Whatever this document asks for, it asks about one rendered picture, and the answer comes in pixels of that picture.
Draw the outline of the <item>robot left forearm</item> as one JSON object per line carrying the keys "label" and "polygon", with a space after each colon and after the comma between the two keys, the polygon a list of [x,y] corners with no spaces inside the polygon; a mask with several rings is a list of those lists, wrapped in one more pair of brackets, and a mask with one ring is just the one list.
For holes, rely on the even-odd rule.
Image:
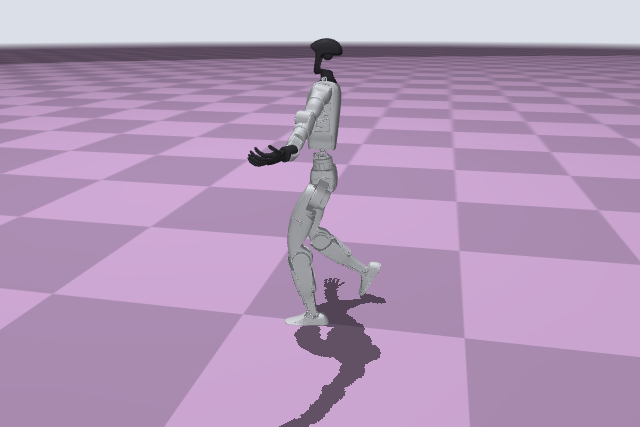
{"label": "robot left forearm", "polygon": [[307,123],[297,123],[295,125],[286,146],[295,145],[298,148],[298,152],[296,154],[292,154],[289,161],[293,161],[299,155],[306,139],[308,139],[312,133],[314,124],[315,114],[311,113]]}

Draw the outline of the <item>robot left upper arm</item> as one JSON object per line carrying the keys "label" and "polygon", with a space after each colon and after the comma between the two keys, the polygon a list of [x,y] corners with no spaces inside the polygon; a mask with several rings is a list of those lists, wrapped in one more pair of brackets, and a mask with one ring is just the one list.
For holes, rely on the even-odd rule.
{"label": "robot left upper arm", "polygon": [[332,87],[325,84],[315,84],[311,90],[310,98],[305,111],[298,111],[295,115],[295,124],[307,123],[311,113],[315,114],[315,120],[320,116],[324,105],[328,104],[332,96]]}

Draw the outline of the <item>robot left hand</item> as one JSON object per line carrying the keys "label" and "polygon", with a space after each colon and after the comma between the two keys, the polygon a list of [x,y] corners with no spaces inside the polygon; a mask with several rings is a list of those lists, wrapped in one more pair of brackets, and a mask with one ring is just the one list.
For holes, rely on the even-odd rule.
{"label": "robot left hand", "polygon": [[[255,151],[261,156],[258,156],[250,150],[250,154],[248,154],[248,161],[257,167],[272,165],[278,162],[288,162],[292,154],[296,154],[298,152],[298,148],[295,145],[284,146],[280,150],[274,148],[272,145],[268,146],[274,152],[271,153],[263,153],[258,150],[257,147],[254,147]],[[254,158],[253,158],[254,157]]]}

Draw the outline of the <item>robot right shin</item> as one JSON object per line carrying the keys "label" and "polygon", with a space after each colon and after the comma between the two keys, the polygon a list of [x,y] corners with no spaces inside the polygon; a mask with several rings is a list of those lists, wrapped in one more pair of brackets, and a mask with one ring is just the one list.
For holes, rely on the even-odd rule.
{"label": "robot right shin", "polygon": [[[337,237],[335,237],[332,234],[330,235],[331,235],[331,241],[329,245],[326,246],[324,249],[318,249],[314,247],[311,242],[310,242],[310,246],[313,247],[318,252],[320,252],[321,254],[323,254],[324,256],[328,257],[329,259],[335,261],[338,264],[344,265],[353,271],[358,272],[359,274],[362,275],[362,277],[364,277],[365,274],[368,273],[368,269],[365,268],[367,266],[365,266],[355,256],[353,256],[351,254],[351,250],[347,246],[345,246]],[[356,269],[361,272],[357,271]]]}

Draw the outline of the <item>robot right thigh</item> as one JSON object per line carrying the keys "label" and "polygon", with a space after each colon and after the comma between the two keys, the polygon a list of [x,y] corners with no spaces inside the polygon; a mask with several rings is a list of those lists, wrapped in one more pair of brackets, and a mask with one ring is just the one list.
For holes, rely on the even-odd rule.
{"label": "robot right thigh", "polygon": [[[311,183],[309,182],[309,184]],[[318,208],[317,209],[314,208],[314,210],[316,211],[316,215],[315,215],[312,228],[308,234],[309,239],[312,242],[313,246],[318,249],[324,249],[326,246],[329,245],[331,241],[330,232],[325,228],[319,227],[320,221],[322,220],[322,217],[323,217],[324,209],[320,210]]]}

